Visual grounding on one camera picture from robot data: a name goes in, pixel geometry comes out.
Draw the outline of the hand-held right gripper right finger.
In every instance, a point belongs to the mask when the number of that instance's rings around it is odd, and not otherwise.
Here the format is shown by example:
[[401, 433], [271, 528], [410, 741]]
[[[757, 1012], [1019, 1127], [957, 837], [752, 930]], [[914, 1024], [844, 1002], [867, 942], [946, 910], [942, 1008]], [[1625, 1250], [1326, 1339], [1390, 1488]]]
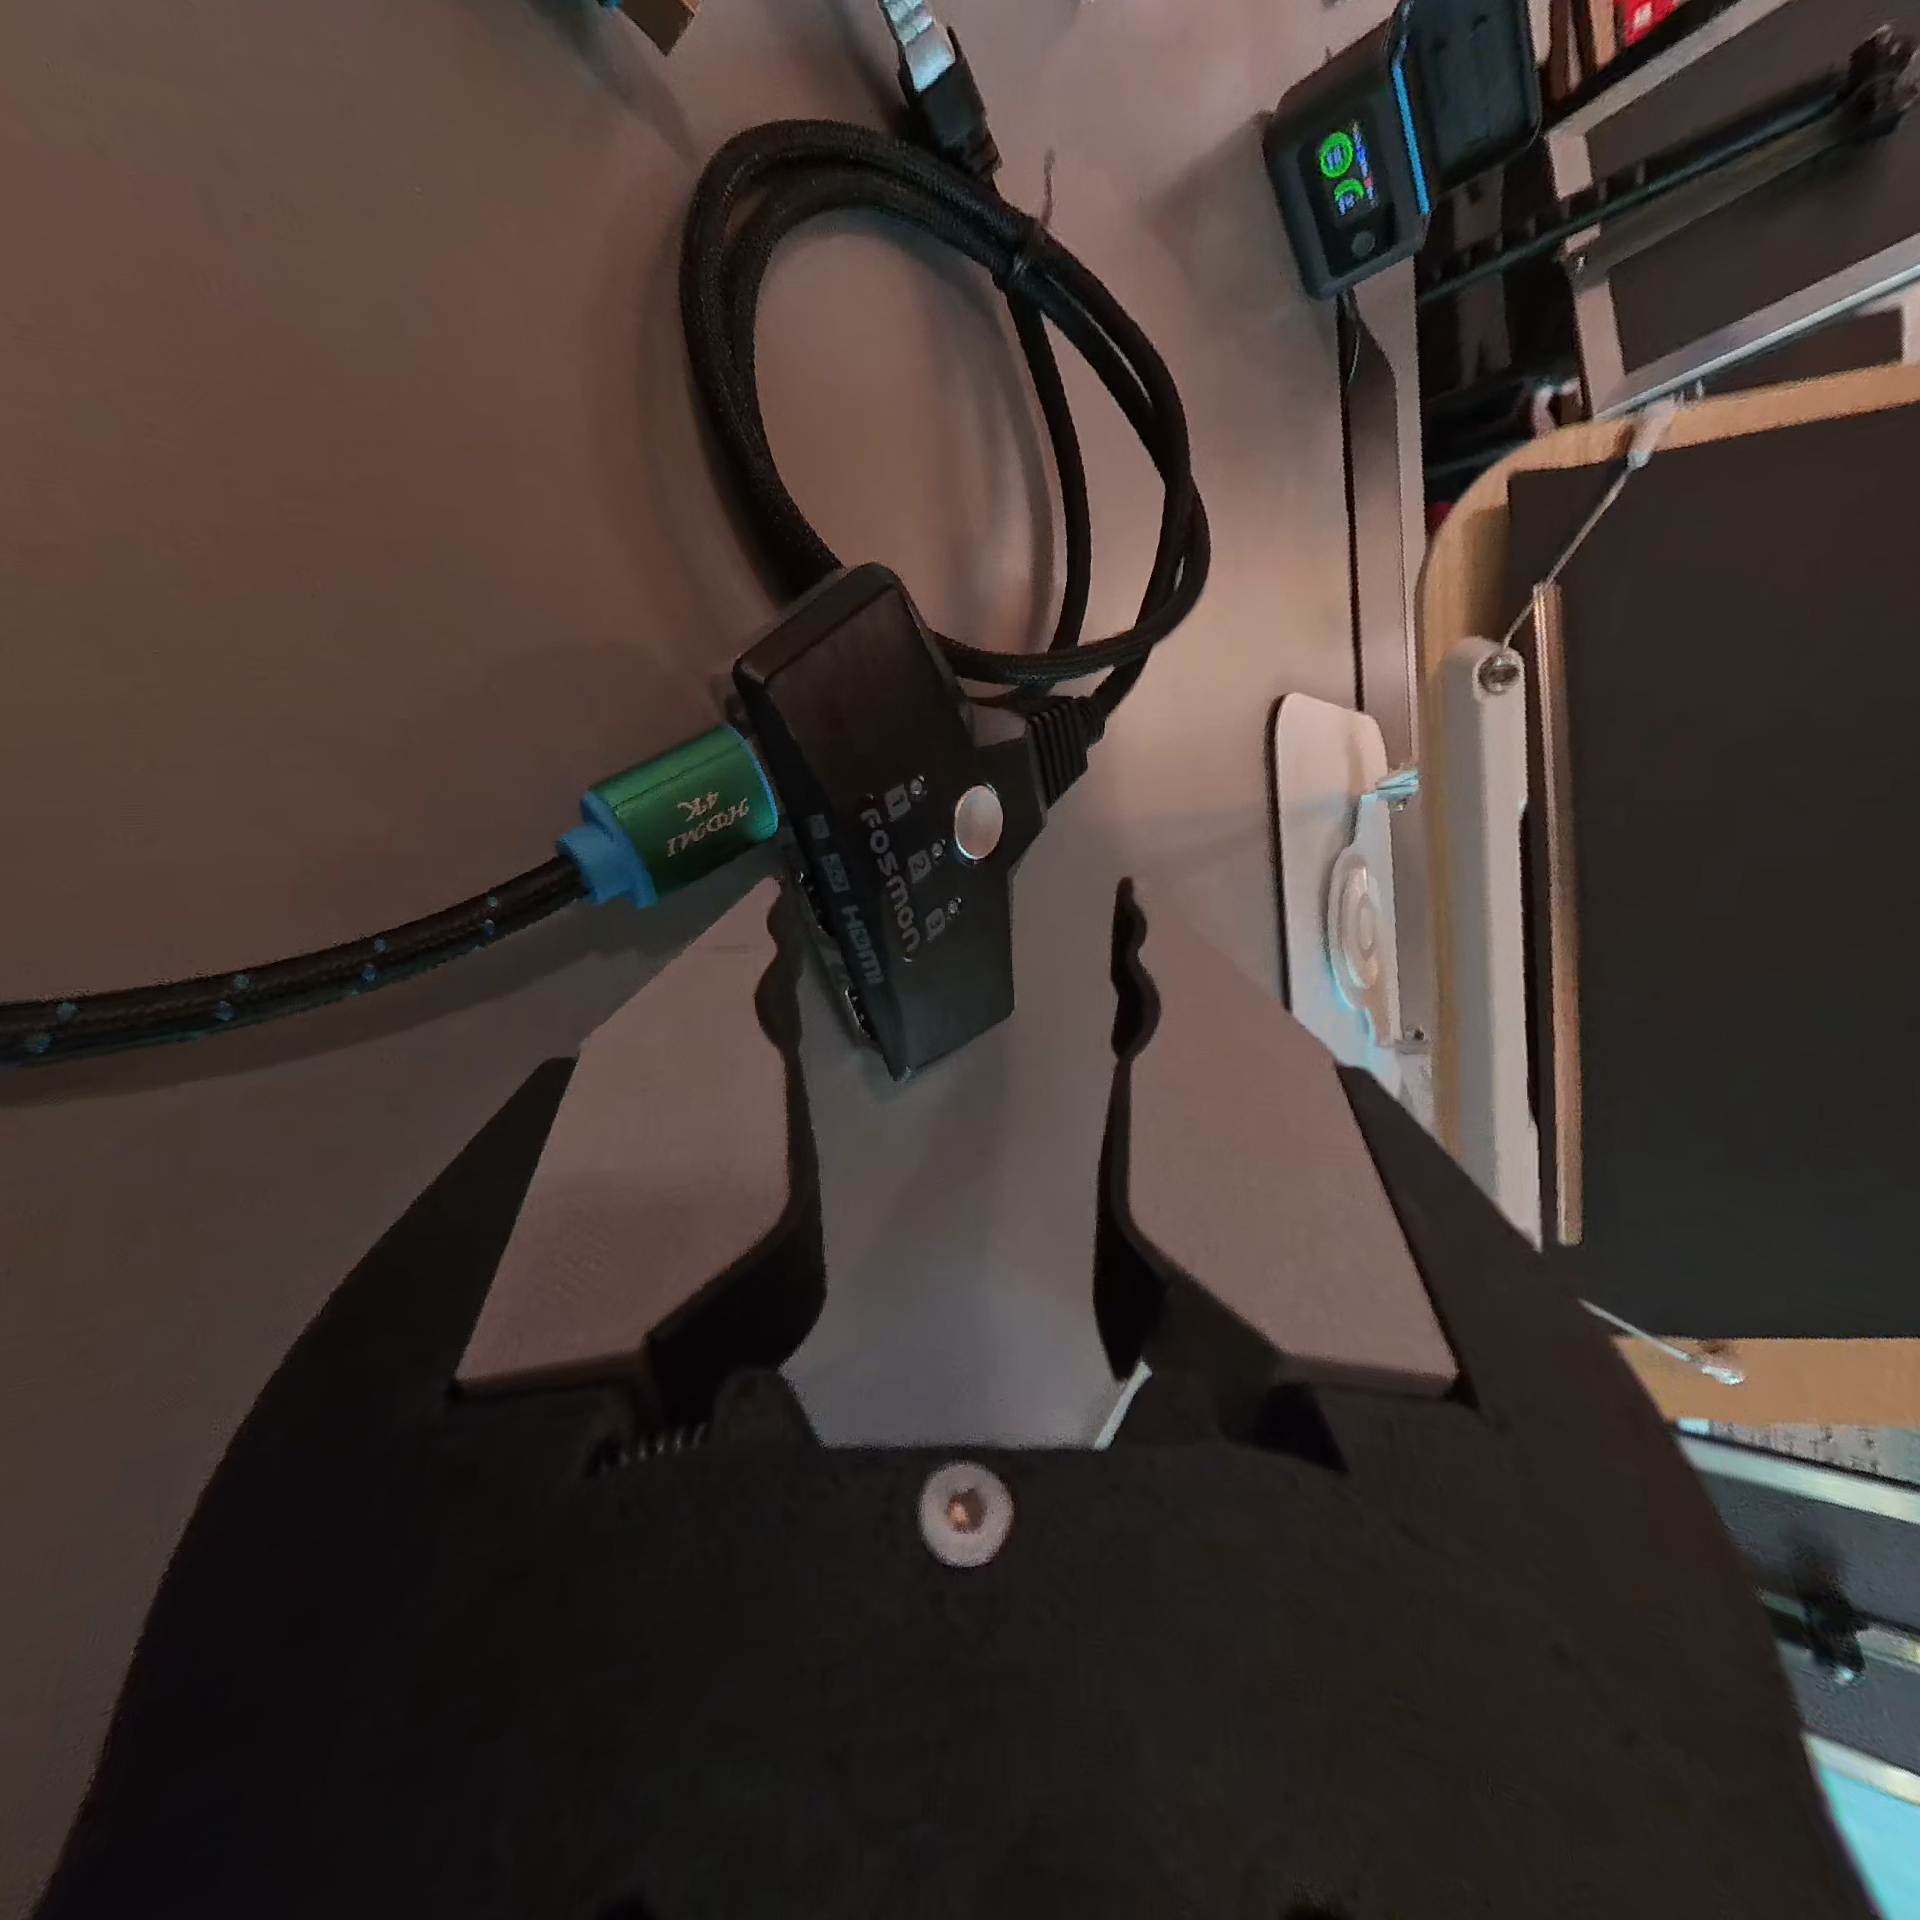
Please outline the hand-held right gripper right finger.
[[1460, 1367], [1331, 1052], [1135, 879], [1109, 978], [1091, 1309], [1111, 1377], [1445, 1398]]

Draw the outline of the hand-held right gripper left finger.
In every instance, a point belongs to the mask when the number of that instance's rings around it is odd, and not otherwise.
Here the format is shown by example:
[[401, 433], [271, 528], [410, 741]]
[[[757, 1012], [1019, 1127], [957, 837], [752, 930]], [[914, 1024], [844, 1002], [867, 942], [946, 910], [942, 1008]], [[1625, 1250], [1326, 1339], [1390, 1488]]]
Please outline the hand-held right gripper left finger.
[[803, 916], [757, 882], [581, 1046], [459, 1365], [711, 1405], [824, 1306]]

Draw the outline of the black silver HDMI switch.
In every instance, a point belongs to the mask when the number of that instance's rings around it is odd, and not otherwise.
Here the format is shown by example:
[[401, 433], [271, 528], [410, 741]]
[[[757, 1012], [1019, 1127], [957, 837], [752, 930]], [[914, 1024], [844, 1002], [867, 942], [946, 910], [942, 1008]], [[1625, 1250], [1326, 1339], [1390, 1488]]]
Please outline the black silver HDMI switch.
[[879, 564], [804, 594], [731, 675], [817, 949], [889, 1077], [1008, 1021], [1015, 875], [1043, 827], [1019, 718], [983, 718]]

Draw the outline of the black device green display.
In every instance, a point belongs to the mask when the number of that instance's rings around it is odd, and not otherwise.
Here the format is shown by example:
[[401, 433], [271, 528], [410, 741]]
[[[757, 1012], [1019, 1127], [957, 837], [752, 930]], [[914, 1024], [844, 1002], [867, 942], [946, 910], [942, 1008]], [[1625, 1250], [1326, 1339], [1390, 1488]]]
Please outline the black device green display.
[[1293, 84], [1260, 155], [1313, 301], [1412, 258], [1437, 201], [1542, 129], [1526, 2], [1396, 2]]

